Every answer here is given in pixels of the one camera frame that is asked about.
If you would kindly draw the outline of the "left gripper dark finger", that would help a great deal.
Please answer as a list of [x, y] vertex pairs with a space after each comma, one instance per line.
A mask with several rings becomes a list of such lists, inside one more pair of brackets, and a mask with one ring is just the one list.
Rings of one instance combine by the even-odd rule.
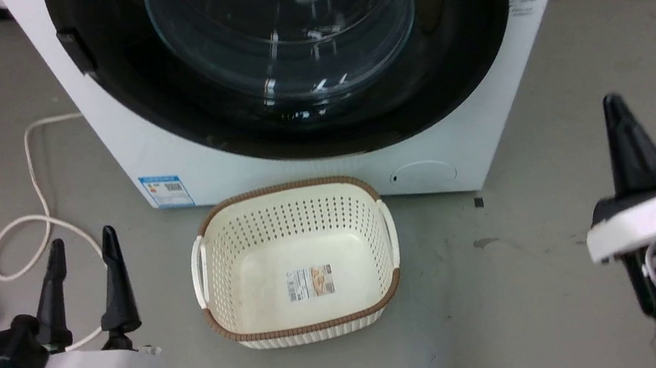
[[43, 278], [36, 319], [39, 322], [38, 341], [51, 352], [64, 351], [74, 341], [68, 328], [65, 309], [64, 282], [67, 259], [64, 241], [51, 241], [48, 264]]
[[127, 335], [142, 325], [139, 318], [132, 283], [123, 257], [118, 236], [112, 226], [104, 226], [101, 257], [106, 266], [106, 307], [100, 319], [101, 330], [108, 337], [105, 350], [132, 350], [133, 343]]

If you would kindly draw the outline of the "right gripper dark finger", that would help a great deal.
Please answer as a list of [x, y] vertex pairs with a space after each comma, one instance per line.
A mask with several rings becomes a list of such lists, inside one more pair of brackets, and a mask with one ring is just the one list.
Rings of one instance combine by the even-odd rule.
[[603, 98], [613, 185], [617, 198], [656, 191], [656, 146], [622, 96]]

